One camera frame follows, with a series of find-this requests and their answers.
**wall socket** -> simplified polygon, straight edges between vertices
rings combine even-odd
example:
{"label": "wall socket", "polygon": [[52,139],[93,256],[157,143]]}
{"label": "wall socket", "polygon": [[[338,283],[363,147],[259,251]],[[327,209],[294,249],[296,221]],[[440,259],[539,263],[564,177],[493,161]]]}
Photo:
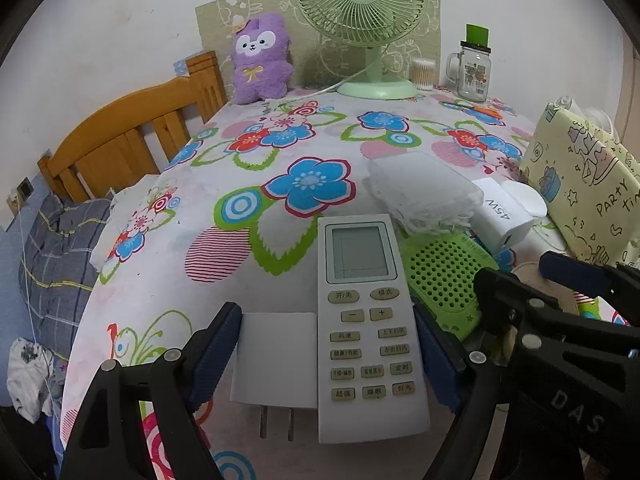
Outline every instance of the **wall socket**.
{"label": "wall socket", "polygon": [[33,193],[33,186],[28,178],[25,178],[19,186],[16,188],[15,193],[6,199],[6,204],[9,206],[11,212],[16,216],[18,211],[22,209],[27,199]]}

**remote control screen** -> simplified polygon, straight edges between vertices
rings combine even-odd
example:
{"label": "remote control screen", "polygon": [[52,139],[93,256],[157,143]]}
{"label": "remote control screen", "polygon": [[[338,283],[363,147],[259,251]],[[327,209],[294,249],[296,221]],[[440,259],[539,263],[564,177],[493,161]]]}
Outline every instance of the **remote control screen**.
{"label": "remote control screen", "polygon": [[333,229],[334,274],[338,279],[389,274],[380,229],[375,226]]}

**blue gripper pad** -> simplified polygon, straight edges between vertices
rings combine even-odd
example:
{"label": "blue gripper pad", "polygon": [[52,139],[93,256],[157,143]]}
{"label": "blue gripper pad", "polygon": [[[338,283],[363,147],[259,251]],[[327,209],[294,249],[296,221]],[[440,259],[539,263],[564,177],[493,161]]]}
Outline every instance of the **blue gripper pad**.
{"label": "blue gripper pad", "polygon": [[611,290],[611,280],[600,267],[574,260],[564,254],[547,251],[540,256],[538,270],[543,278],[577,290],[590,298],[603,296]]}
{"label": "blue gripper pad", "polygon": [[422,317],[428,315],[414,308],[422,367],[438,402],[447,406],[452,413],[457,413],[462,407],[462,399],[458,393],[459,375]]}
{"label": "blue gripper pad", "polygon": [[241,322],[242,309],[234,305],[198,361],[193,371],[189,396],[189,405],[193,411],[203,402],[207,402],[218,386],[222,372],[225,371],[238,342]]}

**purple plush toy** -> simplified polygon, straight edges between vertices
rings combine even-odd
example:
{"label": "purple plush toy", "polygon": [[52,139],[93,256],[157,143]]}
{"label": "purple plush toy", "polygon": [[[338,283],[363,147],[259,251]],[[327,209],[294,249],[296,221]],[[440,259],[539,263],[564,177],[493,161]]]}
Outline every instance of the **purple plush toy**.
{"label": "purple plush toy", "polygon": [[293,74],[293,66],[287,62],[289,42],[284,19],[275,13],[251,18],[236,34],[231,53],[236,66],[236,104],[280,99],[287,94],[287,82]]}

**white cloth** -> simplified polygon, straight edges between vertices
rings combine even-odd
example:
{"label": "white cloth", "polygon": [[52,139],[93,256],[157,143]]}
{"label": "white cloth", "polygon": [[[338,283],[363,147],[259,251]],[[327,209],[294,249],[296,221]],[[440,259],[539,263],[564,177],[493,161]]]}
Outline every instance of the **white cloth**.
{"label": "white cloth", "polygon": [[91,257],[89,258],[89,263],[94,266],[97,272],[102,270],[105,260],[109,257],[111,249],[113,249],[116,238],[118,238],[127,221],[138,209],[138,206],[144,202],[156,180],[158,180],[158,175],[145,175],[137,184],[126,187],[121,192],[116,193],[111,200],[111,212],[109,213],[107,225],[102,230],[98,243],[95,245],[94,250],[91,251]]}
{"label": "white cloth", "polygon": [[52,413],[52,399],[47,380],[53,373],[51,350],[19,337],[9,350],[6,387],[15,411],[31,424]]}

